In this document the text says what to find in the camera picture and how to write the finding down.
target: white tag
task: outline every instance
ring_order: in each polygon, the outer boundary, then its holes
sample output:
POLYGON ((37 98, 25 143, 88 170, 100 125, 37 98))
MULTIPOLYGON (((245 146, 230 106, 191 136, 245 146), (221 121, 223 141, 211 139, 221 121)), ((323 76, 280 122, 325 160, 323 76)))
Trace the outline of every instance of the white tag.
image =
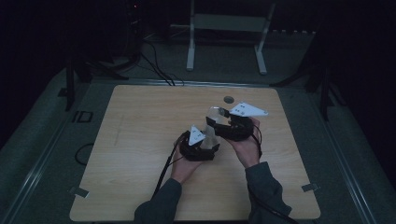
POLYGON ((204 140, 205 138, 206 136, 201 133, 201 131, 199 131, 194 125, 191 126, 189 146, 192 146, 197 142, 204 140))
POLYGON ((230 110, 230 114, 240 117, 267 116, 268 112, 253 105, 241 102, 230 110))

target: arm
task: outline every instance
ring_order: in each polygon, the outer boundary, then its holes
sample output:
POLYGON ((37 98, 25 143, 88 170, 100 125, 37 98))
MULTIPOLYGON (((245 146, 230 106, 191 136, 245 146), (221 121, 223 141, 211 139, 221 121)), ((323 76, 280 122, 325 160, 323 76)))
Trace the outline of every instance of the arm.
MULTIPOLYGON (((257 127, 253 134, 256 138, 259 138, 260 122, 256 119, 252 119, 252 121, 257 127)), ((226 141, 233 146, 236 156, 245 167, 251 203, 249 223, 288 223, 264 208, 265 205, 269 205, 285 216, 291 211, 291 208, 283 203, 282 186, 273 178, 268 163, 260 163, 260 146, 258 146, 258 143, 251 136, 240 142, 229 139, 226 139, 226 141)))
POLYGON ((202 164, 201 161, 187 161, 182 158, 177 146, 174 155, 171 178, 160 188, 148 202, 140 204, 134 212, 134 224, 171 224, 174 221, 181 189, 193 172, 202 164))

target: tape piece on table corner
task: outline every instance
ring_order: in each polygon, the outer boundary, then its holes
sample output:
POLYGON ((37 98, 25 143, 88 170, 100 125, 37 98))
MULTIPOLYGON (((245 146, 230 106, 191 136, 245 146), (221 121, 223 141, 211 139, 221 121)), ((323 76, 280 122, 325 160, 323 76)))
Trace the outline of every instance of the tape piece on table corner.
POLYGON ((320 189, 320 186, 317 184, 307 184, 307 185, 302 186, 301 188, 303 189, 304 192, 307 192, 309 190, 315 191, 317 189, 320 189))
POLYGON ((81 188, 77 188, 77 187, 73 187, 69 190, 69 193, 72 195, 78 195, 80 197, 83 198, 87 198, 88 195, 90 195, 90 192, 85 190, 85 189, 81 189, 81 188))

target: person's left hand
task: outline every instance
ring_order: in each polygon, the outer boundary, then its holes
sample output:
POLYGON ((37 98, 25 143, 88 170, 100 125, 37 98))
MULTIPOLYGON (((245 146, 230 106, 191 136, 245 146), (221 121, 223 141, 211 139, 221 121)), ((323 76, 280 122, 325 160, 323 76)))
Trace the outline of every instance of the person's left hand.
POLYGON ((202 161, 188 161, 180 153, 180 145, 177 146, 175 155, 173 158, 174 163, 172 164, 171 178, 175 179, 181 185, 188 180, 194 171, 200 166, 202 161))

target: sleeve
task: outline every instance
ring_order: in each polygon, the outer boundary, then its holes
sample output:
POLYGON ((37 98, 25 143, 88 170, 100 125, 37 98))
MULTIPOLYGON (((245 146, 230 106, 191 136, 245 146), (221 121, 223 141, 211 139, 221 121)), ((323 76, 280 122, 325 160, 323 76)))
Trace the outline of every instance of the sleeve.
POLYGON ((172 224, 181 196, 181 185, 169 178, 150 201, 134 211, 134 224, 172 224))
POLYGON ((248 217, 248 223, 288 223, 283 218, 272 214, 259 205, 259 203, 265 203, 286 216, 288 216, 291 211, 291 207, 285 205, 282 200, 283 188, 272 176, 268 163, 262 162, 251 166, 247 168, 245 172, 251 203, 251 212, 248 217))

